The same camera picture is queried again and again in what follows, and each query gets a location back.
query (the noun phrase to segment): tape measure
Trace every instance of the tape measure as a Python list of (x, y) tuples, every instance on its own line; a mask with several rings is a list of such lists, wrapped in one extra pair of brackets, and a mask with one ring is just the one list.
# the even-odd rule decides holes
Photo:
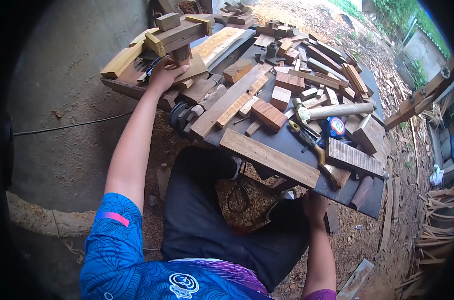
[(338, 117), (328, 117), (326, 126), (322, 131), (325, 134), (325, 139), (327, 137), (331, 137), (333, 139), (340, 140), (346, 134), (346, 127), (344, 122), (342, 122), (342, 120)]

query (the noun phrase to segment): shirt logo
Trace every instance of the shirt logo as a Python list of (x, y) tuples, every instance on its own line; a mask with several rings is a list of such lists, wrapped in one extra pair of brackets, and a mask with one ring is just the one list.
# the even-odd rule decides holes
[(177, 296), (177, 299), (192, 299), (192, 293), (199, 290), (199, 283), (189, 274), (174, 273), (170, 275), (168, 280), (172, 284), (170, 291)]

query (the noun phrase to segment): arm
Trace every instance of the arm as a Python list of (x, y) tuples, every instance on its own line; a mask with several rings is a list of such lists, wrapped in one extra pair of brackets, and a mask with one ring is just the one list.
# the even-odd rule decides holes
[(167, 71), (173, 60), (164, 57), (152, 70), (145, 94), (130, 117), (111, 158), (105, 194), (118, 193), (130, 199), (143, 213), (146, 167), (152, 140), (153, 120), (157, 103), (175, 78), (189, 66)]
[(302, 297), (319, 290), (336, 290), (336, 265), (322, 219), (326, 213), (327, 199), (316, 193), (303, 199), (304, 213), (309, 219), (311, 242), (307, 258)]

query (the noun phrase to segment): green vegetation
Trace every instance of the green vegetation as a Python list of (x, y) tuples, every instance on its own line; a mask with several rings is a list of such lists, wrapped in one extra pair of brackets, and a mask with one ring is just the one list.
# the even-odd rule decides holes
[(414, 59), (414, 61), (411, 63), (411, 66), (409, 67), (409, 73), (414, 79), (416, 91), (427, 84), (427, 77), (424, 73), (424, 69), (421, 66), (421, 62), (418, 59)]
[(432, 40), (437, 43), (446, 54), (447, 59), (450, 57), (449, 50), (447, 48), (444, 39), (442, 39), (440, 32), (432, 22), (427, 12), (417, 2), (417, 0), (373, 0), (375, 6), (379, 11), (377, 12), (376, 27), (379, 31), (387, 33), (390, 36), (394, 36), (395, 33), (400, 30), (404, 34), (409, 31), (409, 18), (411, 15), (415, 15), (417, 18), (417, 24), (422, 27)]
[(327, 1), (334, 4), (338, 8), (342, 9), (343, 11), (346, 12), (346, 14), (350, 15), (351, 17), (366, 22), (362, 13), (358, 11), (355, 5), (352, 4), (349, 0), (327, 0)]
[(411, 161), (406, 161), (406, 167), (410, 170), (414, 166), (414, 163)]
[(374, 43), (374, 33), (369, 32), (369, 33), (364, 37), (364, 40), (365, 40), (367, 43), (369, 43), (369, 44)]

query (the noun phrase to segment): concrete wall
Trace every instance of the concrete wall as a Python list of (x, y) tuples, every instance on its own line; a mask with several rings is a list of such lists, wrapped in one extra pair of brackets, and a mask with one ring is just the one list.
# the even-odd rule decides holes
[(412, 61), (414, 59), (420, 60), (428, 82), (439, 73), (441, 66), (447, 64), (447, 60), (439, 48), (419, 28), (405, 45), (404, 53)]
[[(136, 101), (106, 88), (99, 72), (146, 24), (143, 0), (54, 2), (28, 39), (10, 84), (14, 132), (132, 111)], [(62, 112), (60, 119), (53, 109)], [(127, 120), (16, 137), (11, 191), (47, 209), (96, 210)]]

